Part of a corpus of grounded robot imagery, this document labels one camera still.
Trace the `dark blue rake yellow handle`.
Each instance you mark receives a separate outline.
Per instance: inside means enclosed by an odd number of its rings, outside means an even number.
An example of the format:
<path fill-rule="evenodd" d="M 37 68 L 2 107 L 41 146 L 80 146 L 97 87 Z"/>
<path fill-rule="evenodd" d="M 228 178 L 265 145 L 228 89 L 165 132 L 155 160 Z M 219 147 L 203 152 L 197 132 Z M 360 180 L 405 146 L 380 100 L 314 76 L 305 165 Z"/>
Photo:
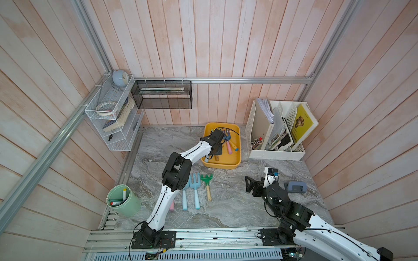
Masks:
<path fill-rule="evenodd" d="M 226 140 L 227 143 L 230 145 L 230 147 L 232 149 L 234 149 L 234 151 L 239 151 L 238 147 L 235 145 L 235 143 L 231 140 L 231 134 L 230 134 L 230 129 L 225 129 L 224 133 L 226 135 Z"/>

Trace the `dark green rake wooden handle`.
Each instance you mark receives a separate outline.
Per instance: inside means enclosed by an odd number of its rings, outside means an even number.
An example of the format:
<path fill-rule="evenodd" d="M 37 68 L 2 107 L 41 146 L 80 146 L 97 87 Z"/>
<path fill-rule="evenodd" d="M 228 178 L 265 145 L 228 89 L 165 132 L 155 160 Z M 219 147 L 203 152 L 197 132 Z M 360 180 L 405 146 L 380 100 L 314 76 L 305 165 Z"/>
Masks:
<path fill-rule="evenodd" d="M 213 174 L 200 175 L 201 181 L 203 181 L 206 185 L 207 200 L 209 202 L 212 201 L 211 190 L 210 190 L 210 182 L 212 181 L 212 178 L 213 178 Z"/>

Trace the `light blue fork white handle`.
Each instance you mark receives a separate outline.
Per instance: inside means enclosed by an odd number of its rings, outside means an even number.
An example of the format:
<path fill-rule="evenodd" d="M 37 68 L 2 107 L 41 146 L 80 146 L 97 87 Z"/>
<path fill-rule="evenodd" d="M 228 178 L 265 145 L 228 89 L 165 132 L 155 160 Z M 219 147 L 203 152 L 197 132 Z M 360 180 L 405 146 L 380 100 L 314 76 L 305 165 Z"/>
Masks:
<path fill-rule="evenodd" d="M 198 189 L 201 186 L 201 180 L 200 180 L 199 174 L 191 174 L 189 181 L 190 181 L 189 186 L 194 190 L 195 208 L 197 210 L 199 210 L 200 209 L 200 201 L 199 201 Z"/>

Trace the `light blue fork teal handle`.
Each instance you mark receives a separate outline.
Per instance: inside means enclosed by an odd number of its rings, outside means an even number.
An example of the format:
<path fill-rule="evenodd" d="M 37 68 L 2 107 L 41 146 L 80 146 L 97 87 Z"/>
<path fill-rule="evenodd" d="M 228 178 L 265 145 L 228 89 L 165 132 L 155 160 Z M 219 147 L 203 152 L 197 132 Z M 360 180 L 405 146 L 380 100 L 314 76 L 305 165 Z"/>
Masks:
<path fill-rule="evenodd" d="M 186 185 L 182 189 L 182 208 L 183 208 L 184 211 L 187 211 L 188 210 L 186 190 L 189 188 L 189 185 L 190 185 L 190 182 L 188 180 L 187 183 L 186 183 Z"/>

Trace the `purple fork pink handle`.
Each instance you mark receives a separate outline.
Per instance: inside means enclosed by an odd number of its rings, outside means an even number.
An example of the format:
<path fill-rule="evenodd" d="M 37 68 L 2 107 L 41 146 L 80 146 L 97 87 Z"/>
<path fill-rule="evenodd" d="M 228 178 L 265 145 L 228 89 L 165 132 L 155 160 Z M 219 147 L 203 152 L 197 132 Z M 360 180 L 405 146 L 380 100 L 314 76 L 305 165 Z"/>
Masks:
<path fill-rule="evenodd" d="M 173 212 L 175 210 L 175 207 L 174 207 L 174 201 L 171 203 L 171 206 L 169 207 L 169 211 L 170 212 Z"/>

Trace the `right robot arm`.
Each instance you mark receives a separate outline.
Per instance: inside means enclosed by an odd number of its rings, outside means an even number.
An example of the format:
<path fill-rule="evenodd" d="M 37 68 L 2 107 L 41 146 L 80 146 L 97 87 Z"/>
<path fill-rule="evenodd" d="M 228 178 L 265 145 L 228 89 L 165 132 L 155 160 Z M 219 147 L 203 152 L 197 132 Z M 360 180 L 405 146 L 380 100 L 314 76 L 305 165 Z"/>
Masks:
<path fill-rule="evenodd" d="M 325 222 L 319 215 L 300 203 L 292 201 L 288 192 L 275 179 L 257 181 L 245 177 L 246 192 L 264 201 L 266 209 L 280 224 L 269 241 L 280 245 L 305 247 L 330 261 L 392 261 L 394 254 L 387 248 L 374 248 L 350 237 Z"/>

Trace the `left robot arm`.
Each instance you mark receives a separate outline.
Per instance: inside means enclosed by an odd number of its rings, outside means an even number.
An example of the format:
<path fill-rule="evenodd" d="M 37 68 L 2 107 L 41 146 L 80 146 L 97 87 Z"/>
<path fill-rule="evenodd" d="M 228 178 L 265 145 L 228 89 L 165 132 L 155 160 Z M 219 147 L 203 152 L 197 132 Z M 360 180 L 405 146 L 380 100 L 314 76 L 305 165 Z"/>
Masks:
<path fill-rule="evenodd" d="M 210 135 L 200 138 L 191 149 L 170 155 L 162 172 L 162 187 L 157 203 L 148 219 L 133 234 L 136 242 L 151 246 L 160 243 L 169 208 L 176 195 L 186 186 L 193 164 L 203 157 L 214 156 L 222 148 L 224 137 L 225 134 L 216 129 Z"/>

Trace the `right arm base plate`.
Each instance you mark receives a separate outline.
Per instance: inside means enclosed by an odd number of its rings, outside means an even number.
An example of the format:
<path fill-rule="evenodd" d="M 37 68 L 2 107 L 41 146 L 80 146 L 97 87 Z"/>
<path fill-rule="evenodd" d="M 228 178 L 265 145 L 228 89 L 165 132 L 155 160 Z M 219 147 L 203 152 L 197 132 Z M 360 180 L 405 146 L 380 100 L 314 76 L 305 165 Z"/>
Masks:
<path fill-rule="evenodd" d="M 262 228 L 260 238 L 263 246 L 294 245 L 295 232 L 287 228 Z"/>

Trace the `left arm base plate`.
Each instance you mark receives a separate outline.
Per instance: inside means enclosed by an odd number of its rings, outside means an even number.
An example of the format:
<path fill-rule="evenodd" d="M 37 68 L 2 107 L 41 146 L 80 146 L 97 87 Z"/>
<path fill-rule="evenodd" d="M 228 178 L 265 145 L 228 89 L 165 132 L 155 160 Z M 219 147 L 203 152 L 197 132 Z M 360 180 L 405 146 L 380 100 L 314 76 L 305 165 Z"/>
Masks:
<path fill-rule="evenodd" d="M 176 243 L 176 231 L 143 232 L 134 234 L 131 248 L 137 249 L 173 249 Z"/>

